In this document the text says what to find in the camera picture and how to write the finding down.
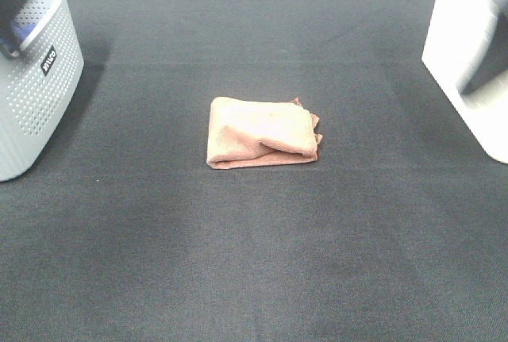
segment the dark gray fabric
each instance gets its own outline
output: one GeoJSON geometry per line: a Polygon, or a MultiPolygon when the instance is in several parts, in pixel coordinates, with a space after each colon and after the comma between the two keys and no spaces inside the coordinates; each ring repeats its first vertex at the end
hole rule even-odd
{"type": "Polygon", "coordinates": [[[68,0],[85,68],[0,185],[2,341],[506,339],[508,168],[420,61],[433,0],[68,0]],[[218,95],[316,163],[205,164],[218,95]]]}

